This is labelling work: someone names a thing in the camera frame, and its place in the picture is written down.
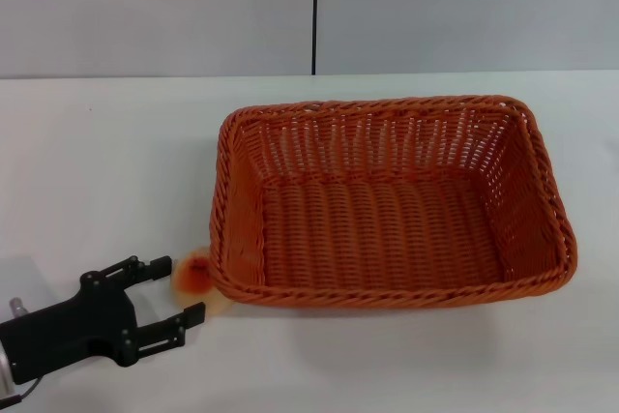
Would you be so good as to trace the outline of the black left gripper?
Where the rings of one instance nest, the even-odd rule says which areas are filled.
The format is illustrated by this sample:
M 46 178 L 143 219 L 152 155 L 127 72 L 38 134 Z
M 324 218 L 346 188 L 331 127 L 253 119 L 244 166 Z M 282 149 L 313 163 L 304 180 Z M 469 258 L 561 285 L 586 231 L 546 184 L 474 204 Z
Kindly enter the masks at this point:
M 182 347 L 186 332 L 202 324 L 206 305 L 198 303 L 165 320 L 137 328 L 125 289 L 172 273 L 165 255 L 143 262 L 132 255 L 80 278 L 69 300 L 1 324 L 1 345 L 17 385 L 100 356 L 120 367 Z

